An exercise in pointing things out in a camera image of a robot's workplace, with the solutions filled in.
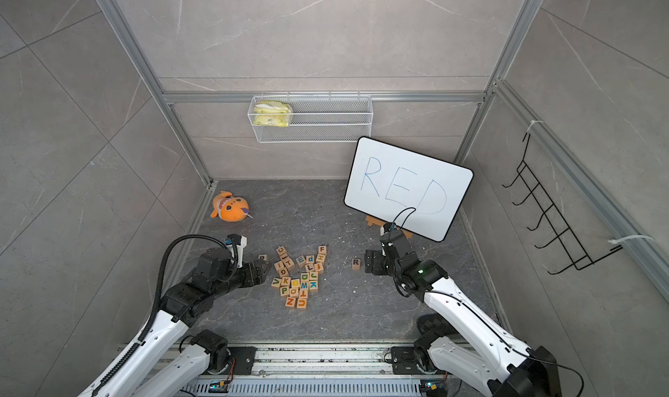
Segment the wooden easel stand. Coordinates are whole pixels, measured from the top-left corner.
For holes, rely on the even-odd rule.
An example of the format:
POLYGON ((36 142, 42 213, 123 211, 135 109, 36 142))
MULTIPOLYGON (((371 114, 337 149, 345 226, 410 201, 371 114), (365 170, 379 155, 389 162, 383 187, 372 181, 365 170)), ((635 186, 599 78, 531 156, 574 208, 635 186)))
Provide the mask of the wooden easel stand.
MULTIPOLYGON (((365 218, 365 220, 366 220, 368 226, 379 226, 379 227, 383 228, 383 226, 385 226, 385 224, 387 224, 386 221, 383 221, 381 219, 377 219, 376 217, 372 217, 372 216, 367 216, 365 218)), ((411 239, 413 237, 413 233, 411 231, 407 231, 407 230, 402 229, 402 232, 404 233, 404 235, 408 239, 411 239)))

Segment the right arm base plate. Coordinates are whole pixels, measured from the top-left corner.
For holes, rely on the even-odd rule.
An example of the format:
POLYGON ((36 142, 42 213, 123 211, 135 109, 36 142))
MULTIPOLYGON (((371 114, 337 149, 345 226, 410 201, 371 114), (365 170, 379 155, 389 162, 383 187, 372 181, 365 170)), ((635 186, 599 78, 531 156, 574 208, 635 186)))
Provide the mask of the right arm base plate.
POLYGON ((392 365, 393 374, 434 374, 436 371, 428 353, 415 346, 392 346, 383 360, 392 365))

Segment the orange plush toy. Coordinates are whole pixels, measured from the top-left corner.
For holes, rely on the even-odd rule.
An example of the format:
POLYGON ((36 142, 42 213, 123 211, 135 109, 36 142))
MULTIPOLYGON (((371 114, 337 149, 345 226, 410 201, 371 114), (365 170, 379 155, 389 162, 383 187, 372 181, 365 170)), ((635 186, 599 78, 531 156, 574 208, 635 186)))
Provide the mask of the orange plush toy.
POLYGON ((238 223, 250 215, 250 207, 245 198, 236 197, 230 191, 222 191, 212 200, 212 219, 221 219, 228 223, 238 223))

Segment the whiteboard with RED written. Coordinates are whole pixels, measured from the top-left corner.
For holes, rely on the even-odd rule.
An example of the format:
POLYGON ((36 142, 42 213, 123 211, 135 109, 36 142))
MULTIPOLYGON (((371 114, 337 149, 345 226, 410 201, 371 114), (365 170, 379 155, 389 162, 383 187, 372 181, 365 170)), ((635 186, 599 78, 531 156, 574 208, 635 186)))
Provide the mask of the whiteboard with RED written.
POLYGON ((474 172, 444 160, 362 137, 344 204, 434 242, 445 240, 474 172))

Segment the black oval pad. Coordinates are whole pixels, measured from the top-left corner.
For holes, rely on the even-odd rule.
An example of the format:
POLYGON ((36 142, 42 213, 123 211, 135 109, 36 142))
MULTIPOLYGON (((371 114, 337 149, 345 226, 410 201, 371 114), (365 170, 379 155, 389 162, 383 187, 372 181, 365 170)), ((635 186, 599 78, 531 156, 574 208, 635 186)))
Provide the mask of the black oval pad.
POLYGON ((456 328, 438 313, 420 316, 416 325, 420 334, 432 333, 438 337, 444 337, 457 333, 456 328))

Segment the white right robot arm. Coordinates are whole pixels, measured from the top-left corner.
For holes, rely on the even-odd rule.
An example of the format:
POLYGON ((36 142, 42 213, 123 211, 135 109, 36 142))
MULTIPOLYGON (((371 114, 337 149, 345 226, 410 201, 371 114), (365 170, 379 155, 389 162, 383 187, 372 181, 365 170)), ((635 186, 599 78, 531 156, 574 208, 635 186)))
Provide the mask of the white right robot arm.
POLYGON ((403 230, 415 211, 405 207, 384 216, 381 247, 368 250, 365 259, 368 272, 389 276, 402 297, 431 309, 414 344, 421 368, 454 374, 485 396, 562 395, 565 365, 498 325, 437 262, 419 259, 403 230))

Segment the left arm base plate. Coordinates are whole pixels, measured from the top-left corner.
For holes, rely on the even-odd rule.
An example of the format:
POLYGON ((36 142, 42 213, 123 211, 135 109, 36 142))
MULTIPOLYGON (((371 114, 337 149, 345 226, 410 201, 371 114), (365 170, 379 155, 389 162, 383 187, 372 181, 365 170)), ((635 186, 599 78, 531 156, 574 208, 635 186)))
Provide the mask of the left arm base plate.
POLYGON ((250 375, 258 348, 255 346, 232 346, 225 350, 215 351, 210 355, 210 364, 207 369, 212 375, 250 375))

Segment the yellow packet in basket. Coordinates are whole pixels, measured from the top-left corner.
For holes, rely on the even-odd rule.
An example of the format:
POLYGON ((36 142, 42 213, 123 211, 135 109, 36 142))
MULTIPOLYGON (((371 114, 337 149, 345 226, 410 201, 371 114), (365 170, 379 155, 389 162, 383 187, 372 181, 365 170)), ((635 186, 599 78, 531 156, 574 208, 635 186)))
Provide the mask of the yellow packet in basket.
POLYGON ((294 111, 289 104, 280 101, 258 102, 253 107, 253 124, 256 126, 287 128, 294 111))

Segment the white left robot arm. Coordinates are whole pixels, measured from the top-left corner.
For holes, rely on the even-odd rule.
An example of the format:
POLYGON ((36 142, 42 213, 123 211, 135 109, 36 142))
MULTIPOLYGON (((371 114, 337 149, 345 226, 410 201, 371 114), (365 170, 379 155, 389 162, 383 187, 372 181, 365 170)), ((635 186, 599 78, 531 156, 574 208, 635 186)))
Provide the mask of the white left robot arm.
POLYGON ((207 371, 220 373, 233 367, 228 340, 205 330, 191 337, 166 367, 151 370, 177 339, 212 309, 214 301, 236 289, 263 284, 270 270, 266 259, 243 259, 247 239, 231 234, 223 240, 187 234, 169 244, 160 262, 159 278, 146 323, 123 351, 82 391, 83 396, 174 396, 207 371), (172 250, 187 240, 214 243, 199 257, 196 268, 181 282, 164 287, 172 250))

